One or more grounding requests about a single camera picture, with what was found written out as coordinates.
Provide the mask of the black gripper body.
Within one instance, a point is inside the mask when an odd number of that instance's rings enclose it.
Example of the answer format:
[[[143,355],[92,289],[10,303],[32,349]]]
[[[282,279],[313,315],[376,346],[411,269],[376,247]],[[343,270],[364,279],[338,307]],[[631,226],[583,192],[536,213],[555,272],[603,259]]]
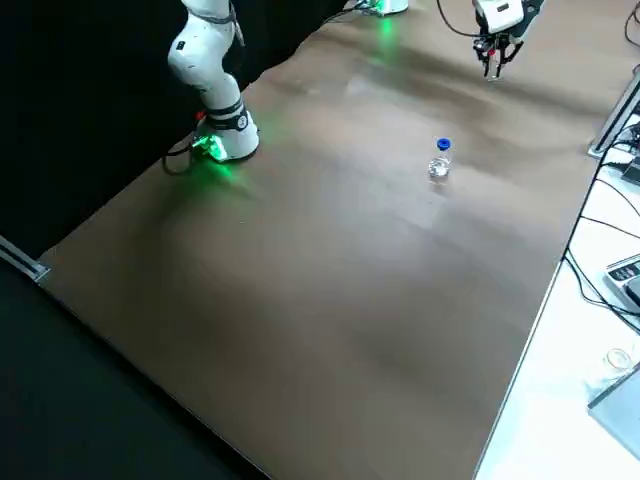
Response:
[[[472,47],[479,56],[492,56],[496,52],[506,50],[510,46],[514,46],[516,50],[519,49],[519,44],[523,40],[520,37],[516,37],[510,33],[498,32],[481,34],[476,38]]]

